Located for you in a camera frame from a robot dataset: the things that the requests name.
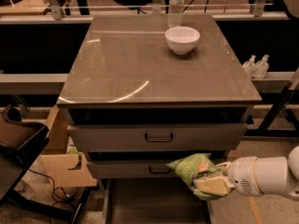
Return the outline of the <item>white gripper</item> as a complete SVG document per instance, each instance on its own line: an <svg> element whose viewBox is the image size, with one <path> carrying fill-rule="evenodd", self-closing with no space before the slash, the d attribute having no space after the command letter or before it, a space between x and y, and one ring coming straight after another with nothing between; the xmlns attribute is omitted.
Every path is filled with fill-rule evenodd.
<svg viewBox="0 0 299 224"><path fill-rule="evenodd" d="M252 156L218 163L217 167L227 172L229 178L224 175L203 177L194 179L193 184L204 193L218 196L225 196L235 189L241 195L260 197L263 193L254 175L256 161L257 158Z"/></svg>

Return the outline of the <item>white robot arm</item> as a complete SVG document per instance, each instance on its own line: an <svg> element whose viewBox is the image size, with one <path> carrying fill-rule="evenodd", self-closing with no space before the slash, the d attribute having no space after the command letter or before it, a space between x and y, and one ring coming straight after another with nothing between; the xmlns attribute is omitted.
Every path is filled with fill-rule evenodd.
<svg viewBox="0 0 299 224"><path fill-rule="evenodd" d="M285 13L289 18L298 20L298 14L292 11L291 0L281 0ZM286 134L287 137L298 137L298 119L290 109L286 112L292 115L293 125L296 130L268 130L268 127L277 116L280 109L290 99L298 94L298 68L292 79L279 94L258 129L248 130L250 135L257 134L261 137L279 137ZM239 158L233 162L223 162L207 169L209 163L198 163L194 173L198 177L192 180L193 193L199 198L209 196L222 197L235 189L239 194L245 196L263 196L265 194L280 195L291 200L299 200L299 147L295 147L286 157L258 158L256 156Z"/></svg>

